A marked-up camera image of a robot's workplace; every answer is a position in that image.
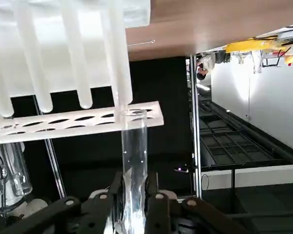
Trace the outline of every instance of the black wall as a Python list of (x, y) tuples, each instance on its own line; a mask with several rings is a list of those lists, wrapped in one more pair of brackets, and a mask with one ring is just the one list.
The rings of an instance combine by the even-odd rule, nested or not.
[[(148, 129), (148, 168), (159, 172), (163, 189), (190, 192), (189, 175), (174, 171), (191, 161), (188, 88), (185, 58), (167, 58), (130, 64), (133, 103), (159, 101), (164, 126)], [(92, 89), (93, 108), (113, 106), (108, 88)], [(53, 113), (80, 110), (76, 92), (52, 95)], [(32, 97), (16, 98), (16, 117), (34, 115)], [(87, 198), (106, 188), (122, 170), (120, 132), (54, 139), (54, 148), (68, 195)], [(58, 199), (44, 141), (26, 142), (25, 159), (33, 194)]]

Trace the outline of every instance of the ceiling light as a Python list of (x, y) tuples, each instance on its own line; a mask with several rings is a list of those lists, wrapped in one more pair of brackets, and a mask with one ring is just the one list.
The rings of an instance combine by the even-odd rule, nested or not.
[(200, 88), (200, 89), (203, 89), (203, 90), (205, 90), (205, 91), (209, 91), (209, 90), (210, 90), (209, 87), (204, 86), (204, 85), (202, 85), (202, 84), (196, 84), (196, 87), (198, 87), (198, 88)]

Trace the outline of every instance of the white wall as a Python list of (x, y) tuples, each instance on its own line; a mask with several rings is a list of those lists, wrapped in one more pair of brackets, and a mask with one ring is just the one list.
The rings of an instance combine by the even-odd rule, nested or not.
[(261, 74), (253, 74), (250, 60), (216, 64), (212, 100), (293, 148), (293, 65), (279, 64)]

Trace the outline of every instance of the yellow object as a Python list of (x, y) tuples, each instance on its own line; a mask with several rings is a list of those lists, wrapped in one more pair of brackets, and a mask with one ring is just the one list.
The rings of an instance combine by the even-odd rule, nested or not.
[(274, 40), (253, 40), (249, 39), (246, 41), (231, 43), (226, 46), (226, 53), (231, 53), (235, 51), (239, 52), (249, 52), (252, 50), (265, 50), (274, 49)]
[(293, 63), (293, 55), (285, 56), (284, 62), (285, 64)]

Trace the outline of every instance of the glass test tube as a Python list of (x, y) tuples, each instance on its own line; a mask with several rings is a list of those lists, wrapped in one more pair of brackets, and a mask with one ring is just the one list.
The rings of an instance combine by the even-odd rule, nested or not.
[(147, 178), (147, 111), (121, 112), (123, 177), (125, 182), (124, 233), (144, 233)]

